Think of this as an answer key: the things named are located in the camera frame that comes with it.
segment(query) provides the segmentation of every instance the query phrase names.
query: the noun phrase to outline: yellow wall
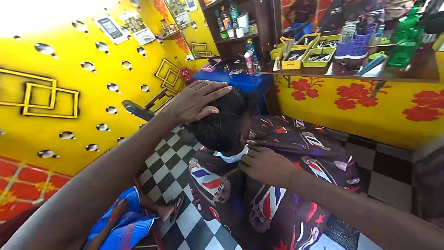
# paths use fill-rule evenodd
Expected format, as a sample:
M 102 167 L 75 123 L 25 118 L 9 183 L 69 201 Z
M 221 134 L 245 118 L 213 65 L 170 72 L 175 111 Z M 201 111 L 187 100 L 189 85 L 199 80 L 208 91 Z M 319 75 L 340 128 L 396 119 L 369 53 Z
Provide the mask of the yellow wall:
M 29 3 L 26 8 L 20 3 L 8 3 L 0 9 L 8 10 L 11 16 L 2 14 L 2 23 L 10 23 L 9 33 L 0 33 L 0 68 L 45 76 L 57 80 L 58 87 L 80 91 L 78 119 L 59 119 L 21 115 L 21 107 L 0 105 L 0 154 L 22 161 L 47 167 L 64 174 L 74 175 L 96 159 L 107 149 L 117 145 L 117 138 L 129 137 L 144 121 L 123 109 L 121 101 L 132 100 L 145 105 L 161 91 L 162 81 L 154 77 L 161 60 L 168 59 L 176 66 L 185 60 L 185 53 L 174 40 L 165 40 L 161 45 L 154 41 L 144 45 L 147 57 L 136 51 L 139 44 L 135 39 L 114 45 L 93 23 L 92 18 L 106 14 L 120 24 L 119 14 L 124 9 L 136 9 L 129 0 L 43 0 Z M 141 1 L 141 16 L 153 33 L 159 33 L 162 15 L 152 1 Z M 20 24 L 11 20 L 20 19 Z M 88 25 L 89 34 L 77 31 L 71 25 L 79 20 Z M 12 38 L 19 35 L 21 40 Z M 95 42 L 108 45 L 110 55 L 99 51 Z M 43 55 L 34 49 L 35 43 L 52 46 L 59 59 Z M 124 69 L 122 60 L 132 63 L 133 71 Z M 86 71 L 80 62 L 89 61 L 95 65 L 97 73 Z M 0 74 L 0 101 L 22 102 L 24 82 L 37 80 Z M 121 94 L 107 89 L 108 83 L 119 86 Z M 149 85 L 150 92 L 140 89 L 141 84 Z M 49 91 L 39 88 L 32 90 L 32 102 L 45 105 Z M 108 114 L 105 108 L 115 106 L 118 115 Z M 72 111 L 72 98 L 58 93 L 56 108 L 53 112 Z M 108 124 L 110 132 L 98 131 L 96 125 Z M 61 140 L 62 131 L 72 131 L 75 140 Z M 100 152 L 88 152 L 85 146 L 97 144 Z M 42 159 L 37 152 L 51 149 L 60 158 Z
M 335 104 L 335 101 L 340 98 L 337 94 L 337 88 L 339 86 L 349 87 L 352 83 L 356 83 L 364 85 L 368 89 L 371 83 L 324 78 L 320 79 L 324 82 L 318 83 L 322 87 L 318 85 L 311 87 L 311 89 L 318 91 L 317 97 L 305 96 L 305 100 L 297 101 L 295 98 L 300 99 L 294 93 L 297 89 L 289 89 L 287 80 L 283 79 L 282 76 L 276 77 L 275 85 L 278 89 L 277 95 L 282 113 L 393 146 L 418 149 L 430 139 L 444 133 L 444 52 L 438 52 L 436 59 L 438 65 L 441 65 L 441 80 L 439 83 L 386 82 L 385 86 L 391 87 L 381 89 L 386 91 L 386 94 L 381 92 L 377 94 L 377 105 L 365 107 L 356 103 L 353 109 L 338 109 Z M 311 82 L 310 78 L 307 77 L 292 77 L 292 84 L 295 85 L 300 82 L 300 79 L 306 79 L 308 83 Z M 438 114 L 434 118 L 428 117 L 429 119 L 436 119 L 434 121 L 411 121 L 406 119 L 406 114 L 403 114 L 406 109 L 417 106 L 412 100 L 415 99 L 415 94 L 422 91 L 434 91 L 436 95 L 442 91 L 440 97 L 434 100 L 430 98 L 428 101 L 435 103 L 435 106 L 421 106 L 423 108 L 429 107 L 429 109 L 423 111 Z

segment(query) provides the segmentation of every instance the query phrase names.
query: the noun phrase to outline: poster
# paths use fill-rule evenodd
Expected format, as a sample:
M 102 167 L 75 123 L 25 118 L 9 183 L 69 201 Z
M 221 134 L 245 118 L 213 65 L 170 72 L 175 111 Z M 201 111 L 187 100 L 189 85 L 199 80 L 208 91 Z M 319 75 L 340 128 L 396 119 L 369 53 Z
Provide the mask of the poster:
M 127 36 L 123 34 L 120 26 L 110 15 L 103 15 L 93 18 L 94 23 L 102 30 L 105 35 L 111 39 L 115 44 L 119 44 L 128 40 Z
M 195 0 L 185 0 L 185 10 L 191 12 L 197 10 L 197 4 Z
M 188 17 L 188 13 L 182 12 L 182 13 L 176 15 L 176 23 L 179 26 L 179 28 L 186 27 L 190 22 L 191 22 L 191 20 Z
M 156 39 L 136 10 L 126 11 L 119 17 L 125 23 L 125 26 L 133 32 L 133 37 L 140 45 L 150 43 Z

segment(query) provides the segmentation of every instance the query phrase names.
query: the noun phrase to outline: pink container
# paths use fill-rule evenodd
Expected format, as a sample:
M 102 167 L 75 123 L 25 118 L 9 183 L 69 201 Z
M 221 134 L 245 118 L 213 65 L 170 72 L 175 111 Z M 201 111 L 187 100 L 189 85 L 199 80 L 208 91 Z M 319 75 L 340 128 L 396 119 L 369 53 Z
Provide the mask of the pink container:
M 214 60 L 219 63 L 222 59 L 214 59 Z M 216 63 L 215 65 L 213 65 L 212 67 L 209 68 L 210 62 L 207 62 L 200 69 L 203 71 L 207 71 L 207 72 L 213 72 L 216 69 L 216 65 L 218 63 Z

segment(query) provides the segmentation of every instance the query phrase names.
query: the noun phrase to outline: green bottle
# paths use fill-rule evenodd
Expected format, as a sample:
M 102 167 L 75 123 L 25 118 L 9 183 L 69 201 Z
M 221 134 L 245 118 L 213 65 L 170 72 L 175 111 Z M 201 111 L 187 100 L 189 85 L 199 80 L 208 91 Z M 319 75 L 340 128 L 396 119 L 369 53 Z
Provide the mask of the green bottle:
M 416 53 L 422 44 L 422 31 L 424 28 L 411 28 L 406 31 L 407 38 L 402 39 L 393 49 L 387 65 L 392 67 L 404 67 L 410 62 L 412 56 Z
M 401 41 L 408 36 L 408 31 L 415 26 L 416 22 L 419 20 L 419 16 L 416 13 L 419 10 L 419 6 L 413 6 L 408 12 L 407 16 L 399 19 L 398 29 L 393 34 L 390 40 Z

